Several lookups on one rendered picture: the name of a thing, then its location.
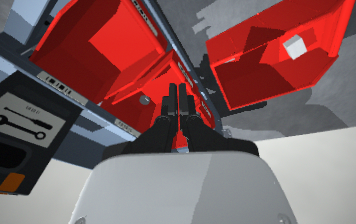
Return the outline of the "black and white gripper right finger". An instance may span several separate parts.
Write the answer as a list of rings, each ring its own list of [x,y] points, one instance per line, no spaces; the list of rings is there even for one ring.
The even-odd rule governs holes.
[[[189,152],[242,151],[259,156],[257,145],[249,140],[225,138],[206,125],[196,114],[194,95],[187,95],[186,83],[179,87],[180,132],[186,137]]]

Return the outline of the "red bin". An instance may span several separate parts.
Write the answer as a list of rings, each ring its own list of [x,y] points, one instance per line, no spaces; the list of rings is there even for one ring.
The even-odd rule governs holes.
[[[339,57],[355,1],[283,0],[206,41],[229,109],[315,86]],[[283,43],[296,34],[307,52],[293,60]]]
[[[195,103],[195,107],[196,111],[200,113],[204,123],[213,129],[213,114],[200,93],[199,100]],[[172,149],[188,146],[186,138],[182,135],[182,132],[180,132],[180,120],[178,121],[178,130],[179,132],[176,132],[177,135],[173,138]]]
[[[29,60],[99,104],[164,54],[163,35],[141,0],[71,0]]]
[[[171,49],[134,84],[102,101],[100,107],[142,133],[152,127],[161,115],[162,97],[169,96],[169,83],[177,84],[180,120],[178,84],[185,82],[187,95],[194,95],[196,103],[196,84],[176,51]],[[142,95],[150,98],[148,105],[139,102]]]

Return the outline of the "white block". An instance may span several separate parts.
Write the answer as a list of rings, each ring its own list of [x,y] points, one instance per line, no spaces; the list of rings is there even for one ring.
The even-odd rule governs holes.
[[[307,52],[303,39],[297,34],[283,43],[288,55],[294,60]]]

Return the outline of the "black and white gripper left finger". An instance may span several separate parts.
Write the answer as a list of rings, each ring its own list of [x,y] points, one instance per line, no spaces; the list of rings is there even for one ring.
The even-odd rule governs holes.
[[[122,154],[171,153],[176,132],[179,132],[177,84],[169,83],[169,96],[162,97],[161,115],[155,119],[153,126],[134,141],[106,147],[102,161]]]

